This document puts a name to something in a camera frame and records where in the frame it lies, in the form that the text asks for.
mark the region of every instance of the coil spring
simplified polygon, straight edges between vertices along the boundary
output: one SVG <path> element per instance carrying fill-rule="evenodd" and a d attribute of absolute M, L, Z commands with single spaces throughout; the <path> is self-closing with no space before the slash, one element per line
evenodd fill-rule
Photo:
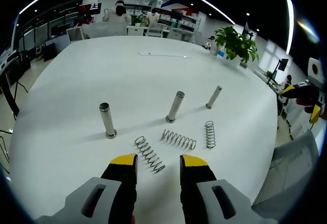
<path fill-rule="evenodd" d="M 159 157 L 156 153 L 154 153 L 154 150 L 151 149 L 151 146 L 149 146 L 149 143 L 146 142 L 144 136 L 138 137 L 135 140 L 135 145 L 139 149 L 142 156 L 144 156 L 147 163 L 150 164 L 150 167 L 153 168 L 154 172 L 158 173 L 159 171 L 165 168 L 165 165 L 160 166 L 160 164 L 162 164 L 162 161 L 158 162 Z"/>
<path fill-rule="evenodd" d="M 206 147 L 212 149 L 216 146 L 215 127 L 213 121 L 205 123 Z"/>
<path fill-rule="evenodd" d="M 195 140 L 190 139 L 189 137 L 179 135 L 179 134 L 174 133 L 174 132 L 170 132 L 169 130 L 166 131 L 166 129 L 162 133 L 161 139 L 163 140 L 164 138 L 166 138 L 166 140 L 170 139 L 170 142 L 173 142 L 173 140 L 175 139 L 174 145 L 176 143 L 177 143 L 177 146 L 182 144 L 181 147 L 183 148 L 185 146 L 185 149 L 187 149 L 190 146 L 190 150 L 194 150 L 194 148 L 196 147 L 196 141 Z"/>

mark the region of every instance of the gray chair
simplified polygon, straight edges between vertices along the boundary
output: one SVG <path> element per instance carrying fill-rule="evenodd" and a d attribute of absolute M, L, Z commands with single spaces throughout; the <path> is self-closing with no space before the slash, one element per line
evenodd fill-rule
<path fill-rule="evenodd" d="M 303 193 L 319 152 L 311 131 L 275 148 L 263 187 L 252 205 L 263 218 L 281 221 Z"/>
<path fill-rule="evenodd" d="M 88 27 L 90 38 L 106 36 L 127 36 L 127 25 L 123 23 L 99 22 Z"/>
<path fill-rule="evenodd" d="M 162 37 L 165 26 L 165 24 L 150 23 L 146 36 Z"/>
<path fill-rule="evenodd" d="M 66 31 L 69 38 L 69 42 L 80 41 L 85 39 L 81 26 L 70 28 L 67 29 Z"/>
<path fill-rule="evenodd" d="M 207 40 L 203 37 L 199 31 L 194 32 L 194 43 L 196 45 L 204 46 Z"/>
<path fill-rule="evenodd" d="M 170 27 L 167 38 L 181 41 L 182 36 L 183 36 L 183 31 L 177 28 Z"/>

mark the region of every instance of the computer monitor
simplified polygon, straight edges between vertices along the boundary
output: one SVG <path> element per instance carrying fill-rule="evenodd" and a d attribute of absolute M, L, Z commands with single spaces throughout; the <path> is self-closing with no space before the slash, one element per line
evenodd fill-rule
<path fill-rule="evenodd" d="M 84 14 L 87 15 L 100 14 L 101 5 L 102 3 L 89 3 L 89 4 L 80 5 L 78 9 L 78 14 L 79 16 L 82 16 Z"/>
<path fill-rule="evenodd" d="M 178 21 L 183 19 L 183 13 L 179 10 L 173 9 L 171 14 L 170 14 L 170 18 L 175 18 Z"/>
<path fill-rule="evenodd" d="M 278 66 L 278 70 L 284 71 L 287 66 L 288 59 L 281 59 L 281 63 Z"/>

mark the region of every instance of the green plant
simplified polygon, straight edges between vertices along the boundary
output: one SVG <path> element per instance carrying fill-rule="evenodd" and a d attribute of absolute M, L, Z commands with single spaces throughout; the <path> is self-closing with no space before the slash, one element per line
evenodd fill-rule
<path fill-rule="evenodd" d="M 137 24 L 137 23 L 142 23 L 143 22 L 143 15 L 141 14 L 140 16 L 136 16 L 133 18 L 132 22 L 134 24 Z"/>
<path fill-rule="evenodd" d="M 252 61 L 259 60 L 255 42 L 238 34 L 232 26 L 216 30 L 215 35 L 217 47 L 223 46 L 226 48 L 227 59 L 232 60 L 239 56 L 243 63 L 247 63 L 251 56 Z"/>
<path fill-rule="evenodd" d="M 271 71 L 267 71 L 265 73 L 265 76 L 268 77 L 268 78 L 272 78 L 272 75 L 273 75 L 273 73 Z"/>

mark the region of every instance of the metal pin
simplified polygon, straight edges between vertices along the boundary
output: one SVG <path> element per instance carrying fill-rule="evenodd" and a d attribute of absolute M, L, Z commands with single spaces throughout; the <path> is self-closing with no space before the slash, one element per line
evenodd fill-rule
<path fill-rule="evenodd" d="M 106 136 L 109 139 L 115 138 L 117 135 L 117 131 L 113 128 L 109 104 L 101 103 L 99 109 L 100 109 L 104 126 L 106 128 Z"/>
<path fill-rule="evenodd" d="M 182 91 L 177 91 L 176 97 L 174 99 L 172 108 L 170 108 L 169 114 L 166 116 L 166 121 L 168 123 L 173 123 L 175 122 L 175 116 L 177 114 L 177 111 L 183 101 L 185 94 Z"/>
<path fill-rule="evenodd" d="M 223 88 L 221 86 L 217 86 L 214 94 L 211 96 L 210 100 L 208 103 L 206 103 L 205 107 L 208 108 L 208 109 L 211 109 L 213 107 L 213 104 L 216 100 L 216 98 L 218 97 L 218 95 L 220 94 L 220 91 L 222 90 Z"/>

